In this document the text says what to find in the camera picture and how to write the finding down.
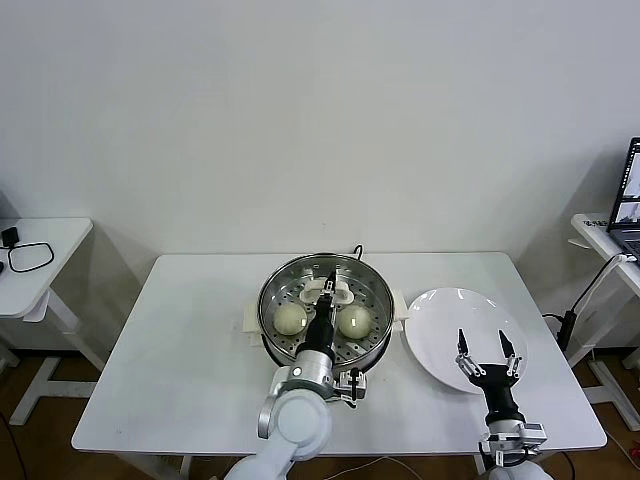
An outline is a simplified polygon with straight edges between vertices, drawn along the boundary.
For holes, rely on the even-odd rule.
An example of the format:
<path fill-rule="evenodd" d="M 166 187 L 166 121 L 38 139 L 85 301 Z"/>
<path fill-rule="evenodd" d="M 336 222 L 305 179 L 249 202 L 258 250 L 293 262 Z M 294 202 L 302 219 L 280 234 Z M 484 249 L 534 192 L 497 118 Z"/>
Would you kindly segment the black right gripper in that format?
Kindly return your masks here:
<path fill-rule="evenodd" d="M 516 378 L 520 377 L 523 358 L 516 353 L 503 330 L 499 331 L 499 339 L 506 365 L 480 365 L 471 357 L 464 331 L 459 328 L 455 362 L 470 383 L 483 391 L 488 409 L 486 423 L 506 420 L 524 422 L 525 417 L 519 411 L 511 392 L 511 388 L 517 383 Z"/>

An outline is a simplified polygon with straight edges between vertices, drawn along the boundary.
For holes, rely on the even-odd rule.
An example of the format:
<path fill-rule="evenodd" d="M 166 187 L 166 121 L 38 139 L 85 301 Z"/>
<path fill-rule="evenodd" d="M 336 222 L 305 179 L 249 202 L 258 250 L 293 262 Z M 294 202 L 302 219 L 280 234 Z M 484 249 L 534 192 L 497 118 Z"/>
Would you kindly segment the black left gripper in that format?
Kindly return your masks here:
<path fill-rule="evenodd" d="M 331 297 L 337 298 L 336 270 L 329 274 L 329 279 L 324 282 L 320 299 L 316 302 L 314 319 L 309 324 L 304 342 L 299 346 L 300 351 L 332 351 L 334 340 L 335 308 Z"/>

